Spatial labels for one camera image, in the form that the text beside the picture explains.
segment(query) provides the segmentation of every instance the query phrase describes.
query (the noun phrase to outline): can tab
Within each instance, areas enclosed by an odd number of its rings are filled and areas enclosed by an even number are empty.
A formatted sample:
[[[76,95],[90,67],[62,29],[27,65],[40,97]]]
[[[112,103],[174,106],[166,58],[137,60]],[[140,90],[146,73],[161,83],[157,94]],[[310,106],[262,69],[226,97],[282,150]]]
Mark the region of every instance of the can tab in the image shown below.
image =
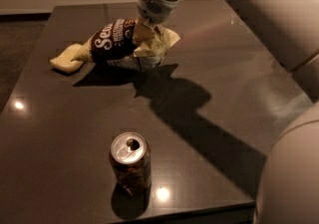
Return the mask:
[[[140,143],[134,139],[128,139],[126,145],[119,149],[117,156],[120,160],[125,160],[140,149]]]

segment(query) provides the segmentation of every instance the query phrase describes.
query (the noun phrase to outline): soda can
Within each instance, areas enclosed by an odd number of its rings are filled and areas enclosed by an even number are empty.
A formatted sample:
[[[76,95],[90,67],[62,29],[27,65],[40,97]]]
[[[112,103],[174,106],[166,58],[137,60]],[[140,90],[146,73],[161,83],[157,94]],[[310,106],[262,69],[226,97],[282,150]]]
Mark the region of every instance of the soda can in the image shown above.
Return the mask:
[[[141,194],[151,186],[151,150],[139,134],[126,132],[116,137],[110,163],[118,183],[129,195]]]

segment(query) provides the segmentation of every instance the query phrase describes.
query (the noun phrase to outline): gray floor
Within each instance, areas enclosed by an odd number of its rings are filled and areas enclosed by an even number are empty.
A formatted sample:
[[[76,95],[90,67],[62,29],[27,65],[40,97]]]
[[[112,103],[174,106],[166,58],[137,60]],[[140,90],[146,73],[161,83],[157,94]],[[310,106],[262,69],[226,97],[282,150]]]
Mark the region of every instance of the gray floor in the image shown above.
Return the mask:
[[[0,22],[0,113],[46,23],[46,21]]]

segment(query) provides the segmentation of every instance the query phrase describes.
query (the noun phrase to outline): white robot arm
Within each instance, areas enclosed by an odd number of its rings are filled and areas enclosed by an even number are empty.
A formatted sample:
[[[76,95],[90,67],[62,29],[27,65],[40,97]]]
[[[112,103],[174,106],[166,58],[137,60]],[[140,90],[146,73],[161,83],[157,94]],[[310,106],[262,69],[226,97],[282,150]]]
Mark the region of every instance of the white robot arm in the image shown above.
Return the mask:
[[[179,0],[138,0],[145,18],[161,23]],[[292,78],[319,99],[319,0],[225,0]]]
[[[319,99],[319,0],[225,0],[308,97]],[[178,0],[139,0],[161,23]],[[270,152],[256,199],[258,224],[319,223],[319,104],[293,122]]]

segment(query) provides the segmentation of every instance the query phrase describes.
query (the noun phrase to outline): can top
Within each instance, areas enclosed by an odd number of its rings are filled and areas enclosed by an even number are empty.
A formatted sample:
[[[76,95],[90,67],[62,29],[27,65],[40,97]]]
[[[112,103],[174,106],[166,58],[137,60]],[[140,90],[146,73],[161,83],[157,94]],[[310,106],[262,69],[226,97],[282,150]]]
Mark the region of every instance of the can top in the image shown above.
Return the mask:
[[[115,161],[122,164],[132,164],[139,161],[144,156],[146,150],[146,141],[134,132],[120,134],[111,145],[112,157]]]

